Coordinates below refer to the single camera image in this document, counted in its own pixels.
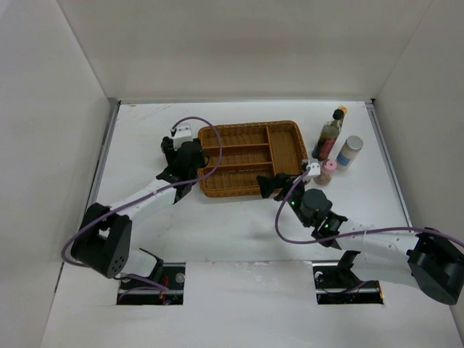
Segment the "pink-lid spice jar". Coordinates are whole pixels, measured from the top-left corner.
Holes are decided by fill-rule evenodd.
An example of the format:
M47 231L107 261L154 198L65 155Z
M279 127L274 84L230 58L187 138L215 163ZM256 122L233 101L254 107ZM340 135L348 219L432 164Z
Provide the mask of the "pink-lid spice jar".
M320 175L314 178L314 182L320 186L327 186L337 169L337 162L333 159L326 159L320 165Z

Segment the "tall dark sauce bottle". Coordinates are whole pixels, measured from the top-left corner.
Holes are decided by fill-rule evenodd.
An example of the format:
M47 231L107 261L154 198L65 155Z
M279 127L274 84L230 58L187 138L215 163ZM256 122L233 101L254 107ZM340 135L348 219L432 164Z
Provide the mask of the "tall dark sauce bottle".
M344 111L336 109L332 114L332 120L327 122L320 132L317 143L312 150L312 158L319 162L328 159L333 146L341 133L341 122L344 118Z

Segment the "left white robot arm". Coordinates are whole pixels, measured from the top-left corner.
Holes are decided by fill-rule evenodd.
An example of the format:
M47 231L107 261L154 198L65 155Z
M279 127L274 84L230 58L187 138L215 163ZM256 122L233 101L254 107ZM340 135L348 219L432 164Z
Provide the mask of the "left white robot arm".
M63 247L66 262L106 278L135 274L147 289L162 283L163 272L156 266L159 260L131 247L133 229L137 222L182 200L199 181L197 171L207 165L197 138L164 137L162 152L167 167L148 186L120 203L88 207L79 231Z

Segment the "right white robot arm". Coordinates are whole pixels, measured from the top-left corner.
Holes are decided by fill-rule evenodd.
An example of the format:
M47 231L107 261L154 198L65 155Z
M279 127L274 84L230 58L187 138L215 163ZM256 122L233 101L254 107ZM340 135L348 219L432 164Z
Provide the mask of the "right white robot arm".
M463 290L463 242L433 228L361 225L332 210L317 188L306 189L302 177L257 176L262 198L288 205L298 221L311 229L308 244L342 251L336 278L343 286L388 281L422 291L445 305L456 305Z

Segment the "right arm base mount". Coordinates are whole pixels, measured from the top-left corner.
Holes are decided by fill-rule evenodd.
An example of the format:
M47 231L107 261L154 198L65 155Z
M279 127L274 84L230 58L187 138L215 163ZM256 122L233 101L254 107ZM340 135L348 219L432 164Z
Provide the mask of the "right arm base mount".
M316 301L319 305L382 305L378 281L361 281L352 266L359 252L345 252L338 261L312 264Z

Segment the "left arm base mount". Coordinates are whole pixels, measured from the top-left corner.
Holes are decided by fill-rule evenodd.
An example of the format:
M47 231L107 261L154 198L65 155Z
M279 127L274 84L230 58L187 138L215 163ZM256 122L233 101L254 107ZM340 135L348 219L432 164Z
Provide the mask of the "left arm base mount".
M186 283L186 264L159 264L148 278L120 276L117 305L182 305Z

